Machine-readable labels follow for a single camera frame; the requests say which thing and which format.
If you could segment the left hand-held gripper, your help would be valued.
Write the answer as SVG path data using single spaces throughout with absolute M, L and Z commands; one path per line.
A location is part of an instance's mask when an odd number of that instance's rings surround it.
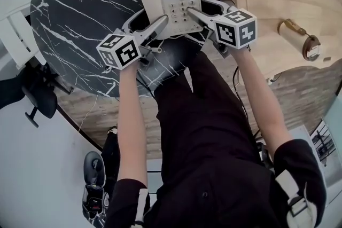
M 168 25 L 168 16 L 163 15 L 147 27 L 147 14 L 141 9 L 132 15 L 115 33 L 108 34 L 97 46 L 105 66 L 111 69 L 123 70 L 139 60 L 144 66 L 149 64 L 152 48 L 147 46 Z

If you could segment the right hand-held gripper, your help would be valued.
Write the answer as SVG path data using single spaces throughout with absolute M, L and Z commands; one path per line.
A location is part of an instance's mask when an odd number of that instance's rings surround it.
M 257 40 L 257 17 L 245 9 L 236 8 L 233 1 L 201 0 L 201 10 L 186 9 L 193 21 L 212 31 L 208 38 L 222 57 L 226 58 L 231 49 L 242 49 Z

